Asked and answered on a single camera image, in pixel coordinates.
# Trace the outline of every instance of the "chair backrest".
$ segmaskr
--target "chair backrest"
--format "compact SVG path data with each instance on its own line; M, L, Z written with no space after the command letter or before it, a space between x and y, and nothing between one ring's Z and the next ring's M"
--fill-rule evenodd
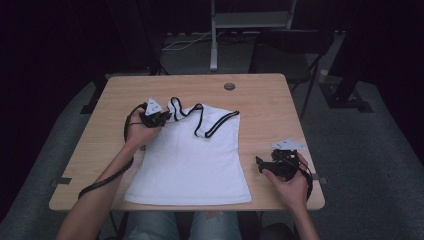
M271 30L259 34L255 41L287 53L325 55L334 42L333 33L317 30Z

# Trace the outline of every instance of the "jeans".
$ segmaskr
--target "jeans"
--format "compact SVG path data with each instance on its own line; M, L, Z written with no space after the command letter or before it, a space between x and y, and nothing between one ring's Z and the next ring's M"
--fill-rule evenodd
M173 212L140 211L129 215L125 240L179 240ZM195 212L189 240L241 240L236 212Z

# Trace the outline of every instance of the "gray carpet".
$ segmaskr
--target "gray carpet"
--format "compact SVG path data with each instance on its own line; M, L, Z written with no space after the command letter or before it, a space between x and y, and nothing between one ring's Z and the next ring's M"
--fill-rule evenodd
M167 43L199 37L168 37ZM322 69L331 66L342 39L336 36ZM206 42L164 51L161 62L170 74L210 74L209 48ZM213 74L246 73L251 48L249 43L219 45L218 71ZM317 172L328 179L322 185L326 205L311 213L317 230L322 239L424 239L424 167L376 87L360 82L357 90L374 113L329 109L316 85L302 121ZM48 202L89 119L79 112L93 91L93 84L88 85L58 118L0 226L0 239L54 239L65 213L49 210ZM298 110L305 92L302 85L293 93ZM119 220L120 213L115 214ZM274 222L292 225L286 212L266 212L263 224ZM112 235L108 221L102 238Z

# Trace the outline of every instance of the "tabletop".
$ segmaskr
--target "tabletop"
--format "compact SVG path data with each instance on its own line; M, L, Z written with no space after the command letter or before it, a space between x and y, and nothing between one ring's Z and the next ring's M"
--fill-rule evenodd
M224 85L232 83L234 90ZM252 195L252 202L217 206L160 206L124 202L144 151L135 155L133 166L125 173L116 194L115 210L282 210L277 192L258 172L255 156L271 160L273 143L289 138L306 145L299 152L315 168L296 113L286 80L281 74L225 74L174 76L113 77L97 103L81 139L63 173L69 184L59 184L50 200L52 210L70 210L78 193L92 184L124 144L123 128L126 116L140 103L154 98L167 106L178 97L183 106L204 103L209 106L240 111L239 157ZM308 209L318 210L325 204L321 186L313 181Z

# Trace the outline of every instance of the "person's arm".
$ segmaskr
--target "person's arm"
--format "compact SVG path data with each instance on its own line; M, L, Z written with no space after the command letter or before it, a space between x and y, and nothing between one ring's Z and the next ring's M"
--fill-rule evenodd
M131 123L140 122L139 112L131 117ZM135 152L150 141L161 127L147 128L141 124L129 126L127 142L95 182L100 182L121 170ZM56 239L95 239L106 220L122 175L110 183L84 194L73 206L59 229Z
M298 153L299 160L305 165L308 165L305 158ZM281 201L294 218L299 237L302 240L316 240L319 239L318 233L306 208L306 193L308 190L308 183L300 171L289 182L280 181L272 172L264 169L263 173L268 180L277 189Z

